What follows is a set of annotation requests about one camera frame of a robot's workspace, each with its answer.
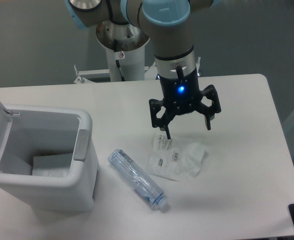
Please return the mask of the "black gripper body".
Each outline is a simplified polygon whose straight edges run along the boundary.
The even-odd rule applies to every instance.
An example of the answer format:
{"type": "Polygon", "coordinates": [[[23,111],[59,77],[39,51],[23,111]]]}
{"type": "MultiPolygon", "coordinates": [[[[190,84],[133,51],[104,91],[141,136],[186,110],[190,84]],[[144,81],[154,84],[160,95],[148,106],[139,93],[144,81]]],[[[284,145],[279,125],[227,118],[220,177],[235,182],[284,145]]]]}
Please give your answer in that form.
{"type": "Polygon", "coordinates": [[[200,100],[197,70],[184,75],[179,67],[175,78],[160,77],[163,93],[163,107],[167,114],[183,115],[195,110],[196,101],[200,100]]]}

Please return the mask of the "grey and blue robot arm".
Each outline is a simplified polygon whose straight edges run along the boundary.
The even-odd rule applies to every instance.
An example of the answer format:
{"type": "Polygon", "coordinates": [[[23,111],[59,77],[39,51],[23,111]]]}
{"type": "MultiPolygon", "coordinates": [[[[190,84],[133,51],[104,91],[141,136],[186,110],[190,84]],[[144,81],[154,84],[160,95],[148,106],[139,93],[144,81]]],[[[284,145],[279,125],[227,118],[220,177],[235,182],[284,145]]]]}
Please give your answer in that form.
{"type": "Polygon", "coordinates": [[[67,0],[67,9],[80,28],[96,26],[100,44],[112,57],[110,76],[127,80],[135,69],[123,61],[130,52],[151,43],[163,99],[149,100],[151,123],[167,132],[175,116],[198,112],[211,120],[221,111],[213,85],[199,88],[190,14],[209,8],[213,0],[67,0]]]}

